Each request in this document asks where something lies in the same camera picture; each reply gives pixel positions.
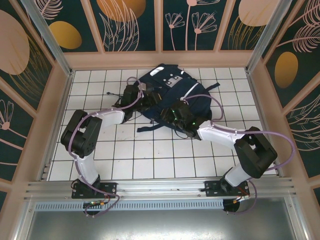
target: flower illustration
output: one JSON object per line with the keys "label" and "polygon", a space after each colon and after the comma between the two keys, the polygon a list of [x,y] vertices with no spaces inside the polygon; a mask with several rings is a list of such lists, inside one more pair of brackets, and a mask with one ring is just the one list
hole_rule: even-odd
{"label": "flower illustration", "polygon": [[216,19],[214,13],[203,13],[199,18],[199,12],[192,14],[192,24],[195,32],[194,50],[197,50],[198,34],[209,33],[217,30],[217,25],[214,24]]}
{"label": "flower illustration", "polygon": [[[8,101],[7,104],[5,104],[5,101],[4,100],[0,100],[0,130],[4,130],[4,131],[11,131],[12,133],[26,139],[27,137],[26,136],[23,136],[21,135],[20,133],[12,130],[10,128],[10,122],[12,120],[12,116],[13,116],[13,113],[14,113],[14,108],[15,108],[15,105]],[[16,149],[19,149],[19,150],[23,150],[23,147],[20,147],[18,145],[15,145],[11,142],[8,142],[4,139],[1,139],[0,138],[0,143],[4,143],[8,146],[11,146],[13,148],[16,148]],[[10,165],[10,166],[16,166],[17,163],[7,163],[7,162],[0,162],[0,164],[3,164],[3,165]]]}
{"label": "flower illustration", "polygon": [[217,4],[220,0],[186,0],[186,3],[189,5],[188,12],[186,14],[186,28],[185,28],[185,50],[188,51],[188,26],[189,26],[189,15],[190,8],[197,5],[210,5]]}
{"label": "flower illustration", "polygon": [[175,51],[175,43],[174,43],[174,37],[172,34],[172,29],[174,28],[180,28],[185,25],[185,21],[183,21],[183,17],[181,16],[181,13],[173,13],[172,16],[170,13],[167,13],[165,15],[165,20],[168,23],[168,26],[170,28],[170,33],[171,33],[171,41],[172,41],[172,46],[173,50]]}

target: backpack strap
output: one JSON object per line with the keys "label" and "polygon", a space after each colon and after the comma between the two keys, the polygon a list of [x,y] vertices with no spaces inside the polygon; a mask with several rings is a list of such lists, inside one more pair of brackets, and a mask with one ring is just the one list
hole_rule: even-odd
{"label": "backpack strap", "polygon": [[211,86],[208,86],[205,90],[206,91],[211,91],[212,89],[215,89],[215,88],[217,88],[217,87],[219,87],[220,86],[220,83],[215,83],[215,84],[213,84],[213,85],[211,85]]}
{"label": "backpack strap", "polygon": [[139,127],[136,132],[137,133],[142,133],[142,132],[149,132],[149,131],[154,131],[157,130],[159,128],[162,128],[163,125],[162,124],[157,124],[157,125],[153,125],[153,126],[143,126],[143,127]]}

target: enclosure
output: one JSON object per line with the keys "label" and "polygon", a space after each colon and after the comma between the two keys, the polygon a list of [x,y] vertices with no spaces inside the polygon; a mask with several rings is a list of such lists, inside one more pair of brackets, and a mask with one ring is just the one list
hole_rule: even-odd
{"label": "enclosure", "polygon": [[[319,239],[319,16],[319,0],[1,1],[1,239]],[[156,124],[138,112],[101,130],[94,150],[120,201],[91,219],[91,200],[72,198],[78,172],[61,135],[75,110],[110,108],[129,77],[162,63],[220,84],[216,124],[294,142],[290,163],[252,180],[251,212],[226,214],[223,197],[200,191],[239,163],[234,149],[137,132]],[[272,166],[284,163],[290,144],[267,138]]]}

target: navy backpack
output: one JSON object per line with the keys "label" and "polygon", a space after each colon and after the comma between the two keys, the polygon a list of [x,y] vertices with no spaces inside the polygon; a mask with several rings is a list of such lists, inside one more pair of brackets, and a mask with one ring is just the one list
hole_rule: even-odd
{"label": "navy backpack", "polygon": [[[209,91],[220,85],[219,83],[216,83],[205,88],[196,79],[179,69],[178,65],[171,64],[160,64],[144,76],[140,77],[139,80],[144,84],[151,85],[153,91],[160,95],[161,100],[148,110],[141,112],[143,116],[158,124],[150,127],[145,126],[138,128],[138,133],[153,131],[164,126],[182,132],[180,128],[161,119],[160,115],[163,109],[170,108],[175,102],[180,100],[181,97],[190,97],[197,94],[210,96]],[[194,97],[187,101],[189,109],[194,116],[204,117],[208,120],[212,119],[212,112],[210,109],[211,99],[209,97]]]}

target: white tile floor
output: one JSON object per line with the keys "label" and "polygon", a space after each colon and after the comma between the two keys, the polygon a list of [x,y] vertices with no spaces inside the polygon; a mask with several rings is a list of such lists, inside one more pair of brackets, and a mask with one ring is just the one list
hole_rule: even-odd
{"label": "white tile floor", "polygon": [[[223,105],[223,126],[262,129],[248,80],[243,68],[185,68],[205,87],[216,82],[218,88],[210,94]],[[77,171],[72,158],[61,145],[60,135],[77,109],[93,112],[113,105],[128,77],[141,77],[149,69],[77,71],[64,112],[59,138],[48,176],[49,181],[74,180]],[[212,101],[213,117],[220,116],[218,105]],[[150,127],[150,120],[140,113],[126,124],[113,125],[100,132],[94,151],[94,163],[101,179],[161,179],[222,176],[239,162],[235,153],[218,143],[181,139],[169,128],[137,132]]]}

